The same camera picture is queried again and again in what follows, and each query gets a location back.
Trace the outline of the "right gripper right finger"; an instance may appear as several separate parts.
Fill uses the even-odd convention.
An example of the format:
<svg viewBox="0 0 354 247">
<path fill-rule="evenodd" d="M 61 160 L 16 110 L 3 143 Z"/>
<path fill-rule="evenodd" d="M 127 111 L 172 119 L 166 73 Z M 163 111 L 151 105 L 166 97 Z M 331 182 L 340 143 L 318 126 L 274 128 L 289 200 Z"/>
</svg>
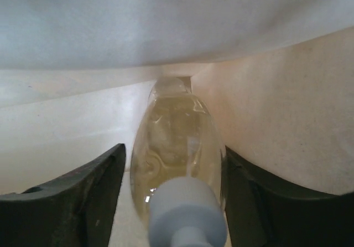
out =
<svg viewBox="0 0 354 247">
<path fill-rule="evenodd" d="M 353 193 L 305 188 L 226 152 L 232 246 L 353 246 Z"/>
</svg>

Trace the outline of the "beige canvas tote bag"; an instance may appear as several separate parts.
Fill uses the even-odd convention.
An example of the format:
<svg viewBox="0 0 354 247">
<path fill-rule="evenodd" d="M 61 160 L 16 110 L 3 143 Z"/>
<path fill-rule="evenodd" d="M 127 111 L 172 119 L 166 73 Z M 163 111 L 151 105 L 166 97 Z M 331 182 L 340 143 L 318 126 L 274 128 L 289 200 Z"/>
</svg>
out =
<svg viewBox="0 0 354 247">
<path fill-rule="evenodd" d="M 353 0 L 1 0 L 1 195 L 123 144 L 108 246 L 149 244 L 130 165 L 161 78 L 205 103 L 226 150 L 353 193 Z"/>
</svg>

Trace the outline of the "amber bottle white cap tall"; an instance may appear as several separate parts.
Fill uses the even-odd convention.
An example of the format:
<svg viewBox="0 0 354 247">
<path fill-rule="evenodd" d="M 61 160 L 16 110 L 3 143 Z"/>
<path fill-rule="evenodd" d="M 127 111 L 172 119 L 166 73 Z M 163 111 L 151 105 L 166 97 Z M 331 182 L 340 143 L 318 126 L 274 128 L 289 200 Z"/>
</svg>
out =
<svg viewBox="0 0 354 247">
<path fill-rule="evenodd" d="M 180 78 L 153 86 L 134 141 L 133 203 L 150 246 L 224 246 L 226 147 L 205 103 Z"/>
</svg>

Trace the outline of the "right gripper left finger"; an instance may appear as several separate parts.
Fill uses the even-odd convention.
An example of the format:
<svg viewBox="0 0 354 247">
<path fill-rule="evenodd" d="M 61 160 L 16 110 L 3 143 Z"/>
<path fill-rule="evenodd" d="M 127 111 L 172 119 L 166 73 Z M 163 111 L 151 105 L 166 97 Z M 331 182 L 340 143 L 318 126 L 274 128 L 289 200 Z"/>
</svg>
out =
<svg viewBox="0 0 354 247">
<path fill-rule="evenodd" d="M 58 178 L 1 195 L 1 246 L 108 246 L 125 163 L 117 144 Z"/>
</svg>

